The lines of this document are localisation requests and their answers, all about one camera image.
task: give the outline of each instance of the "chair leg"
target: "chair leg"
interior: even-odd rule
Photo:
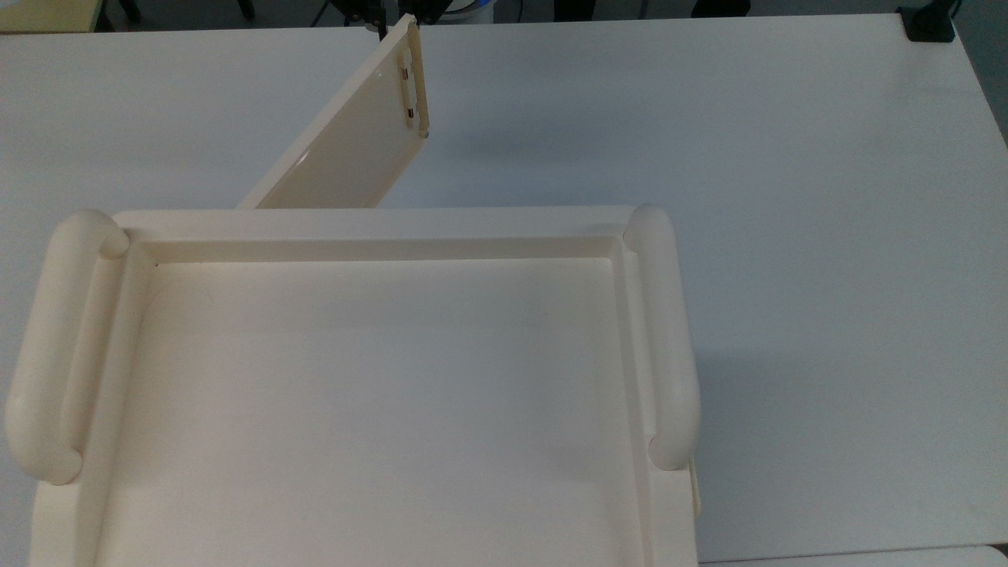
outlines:
[[[245,19],[250,20],[255,17],[255,6],[252,5],[252,0],[238,0],[238,6],[241,7]]]
[[[119,5],[123,7],[123,11],[126,12],[126,19],[130,23],[140,22],[140,8],[136,7],[134,0],[119,0]]]
[[[95,31],[115,31],[116,28],[112,26],[112,20],[109,19],[109,14],[105,12],[105,0],[102,1],[102,7],[98,9],[98,19],[95,21]]]

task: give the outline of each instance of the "white table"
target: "white table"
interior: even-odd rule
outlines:
[[[423,41],[431,136],[384,206],[653,201],[675,221],[703,561],[1008,540],[1008,151],[958,41],[909,43],[894,15]],[[234,207],[374,44],[0,37],[0,393],[59,219]],[[0,454],[18,565],[33,483]]]

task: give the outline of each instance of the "plastic tray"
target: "plastic tray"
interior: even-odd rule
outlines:
[[[7,414],[103,567],[696,564],[697,420],[651,207],[82,212]]]

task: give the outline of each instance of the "tray bottom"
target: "tray bottom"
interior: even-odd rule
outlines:
[[[638,565],[605,258],[154,268],[97,564]]]

